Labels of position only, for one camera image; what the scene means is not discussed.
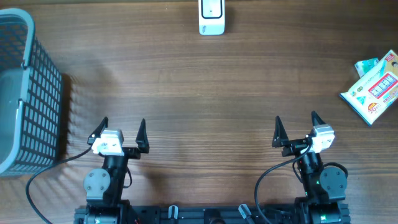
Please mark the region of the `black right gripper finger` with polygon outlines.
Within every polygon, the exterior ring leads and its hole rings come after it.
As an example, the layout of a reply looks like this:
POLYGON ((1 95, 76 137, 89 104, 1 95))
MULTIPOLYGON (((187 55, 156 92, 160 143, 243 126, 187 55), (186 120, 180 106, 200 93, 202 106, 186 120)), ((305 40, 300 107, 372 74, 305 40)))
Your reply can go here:
POLYGON ((311 112, 311 119, 312 119, 313 126, 326 124, 326 122, 324 122, 324 120, 321 119, 321 117, 318 115, 318 113, 316 111, 311 112))
POLYGON ((289 138, 279 116, 275 117, 275 130, 272 147, 285 147, 289 145, 289 138))

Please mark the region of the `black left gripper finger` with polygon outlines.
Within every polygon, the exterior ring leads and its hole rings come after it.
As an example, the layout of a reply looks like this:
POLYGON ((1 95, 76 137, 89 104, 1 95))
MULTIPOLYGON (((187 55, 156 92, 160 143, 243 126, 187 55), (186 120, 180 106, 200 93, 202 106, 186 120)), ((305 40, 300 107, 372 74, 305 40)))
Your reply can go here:
POLYGON ((141 153, 148 154, 150 150, 149 141, 147 138, 147 131, 146 131, 146 121, 142 119, 139 130, 136 136, 136 144, 137 148, 141 153))
POLYGON ((108 117, 104 117, 99 126, 88 136, 87 144, 92 146, 101 133, 108 127, 108 117))

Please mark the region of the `yellow wet wipes pack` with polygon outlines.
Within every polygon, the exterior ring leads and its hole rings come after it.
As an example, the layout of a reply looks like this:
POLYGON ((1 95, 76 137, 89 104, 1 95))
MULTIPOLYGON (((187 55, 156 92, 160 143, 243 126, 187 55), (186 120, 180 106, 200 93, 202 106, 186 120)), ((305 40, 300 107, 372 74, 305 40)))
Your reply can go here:
POLYGON ((390 50, 340 97, 372 125, 397 100, 397 54, 390 50))

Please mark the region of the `teal tissue pack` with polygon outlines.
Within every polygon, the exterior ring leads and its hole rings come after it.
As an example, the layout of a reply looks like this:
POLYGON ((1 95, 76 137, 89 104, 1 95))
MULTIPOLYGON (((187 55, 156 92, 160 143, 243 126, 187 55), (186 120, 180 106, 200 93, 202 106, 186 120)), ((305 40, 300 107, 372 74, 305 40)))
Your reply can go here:
POLYGON ((354 67, 359 75, 359 77, 363 77, 368 71, 370 71, 373 67, 375 67, 379 63, 378 58, 370 58, 367 60, 358 61, 355 63, 354 67))

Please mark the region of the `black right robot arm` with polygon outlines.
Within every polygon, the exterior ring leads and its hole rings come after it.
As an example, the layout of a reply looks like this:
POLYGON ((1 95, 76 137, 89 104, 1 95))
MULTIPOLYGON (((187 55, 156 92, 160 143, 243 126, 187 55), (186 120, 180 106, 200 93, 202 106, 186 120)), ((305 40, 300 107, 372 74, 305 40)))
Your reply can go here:
POLYGON ((288 209, 281 210, 282 223, 350 223, 345 190, 348 170, 336 162, 323 163, 320 153, 335 138, 333 128, 316 112, 311 113, 313 128, 302 139, 290 140, 279 116, 275 118, 272 147, 281 147, 284 157, 294 156, 305 196, 295 199, 288 209))

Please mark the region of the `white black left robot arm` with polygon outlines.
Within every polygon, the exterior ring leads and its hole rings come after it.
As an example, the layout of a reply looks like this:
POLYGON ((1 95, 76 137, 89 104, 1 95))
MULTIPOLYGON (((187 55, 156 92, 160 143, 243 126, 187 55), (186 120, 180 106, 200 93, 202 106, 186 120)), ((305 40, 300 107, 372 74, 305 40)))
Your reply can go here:
POLYGON ((141 158, 149 153, 149 141, 146 121, 140 123, 136 136, 136 147, 123 146, 124 136, 120 129, 109 129, 108 118, 103 118, 100 125, 88 137, 91 150, 104 158, 102 167, 89 171, 83 186, 86 191, 86 207, 75 214, 75 223, 140 223, 137 213, 129 200, 121 198, 126 175, 131 175, 128 168, 130 159, 141 158))

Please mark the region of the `white barcode scanner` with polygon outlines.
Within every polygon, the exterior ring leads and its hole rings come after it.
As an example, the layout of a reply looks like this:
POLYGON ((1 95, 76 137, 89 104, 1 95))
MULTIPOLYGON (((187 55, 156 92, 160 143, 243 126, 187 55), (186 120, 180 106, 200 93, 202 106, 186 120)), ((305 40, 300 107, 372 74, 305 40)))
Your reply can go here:
POLYGON ((221 35, 225 30, 225 0, 198 0, 201 35, 221 35))

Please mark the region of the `grey black shopping basket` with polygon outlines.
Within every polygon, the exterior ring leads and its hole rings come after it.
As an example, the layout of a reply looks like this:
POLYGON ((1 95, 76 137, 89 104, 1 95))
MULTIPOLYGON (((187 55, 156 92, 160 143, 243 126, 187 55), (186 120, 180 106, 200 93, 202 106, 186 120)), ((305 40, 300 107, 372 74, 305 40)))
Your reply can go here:
POLYGON ((58 159, 62 95, 32 16, 1 10, 1 176, 31 175, 58 159))

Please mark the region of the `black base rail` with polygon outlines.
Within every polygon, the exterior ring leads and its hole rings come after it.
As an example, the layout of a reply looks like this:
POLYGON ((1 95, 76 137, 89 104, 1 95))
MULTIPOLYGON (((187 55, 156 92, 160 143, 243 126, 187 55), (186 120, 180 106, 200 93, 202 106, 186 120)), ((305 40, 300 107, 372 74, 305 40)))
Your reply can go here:
MULTIPOLYGON (((303 204, 267 205, 262 212, 271 223, 350 224, 347 204, 305 207, 303 204)), ((75 210, 74 223, 264 223, 256 207, 169 207, 130 206, 121 212, 81 207, 75 210)))

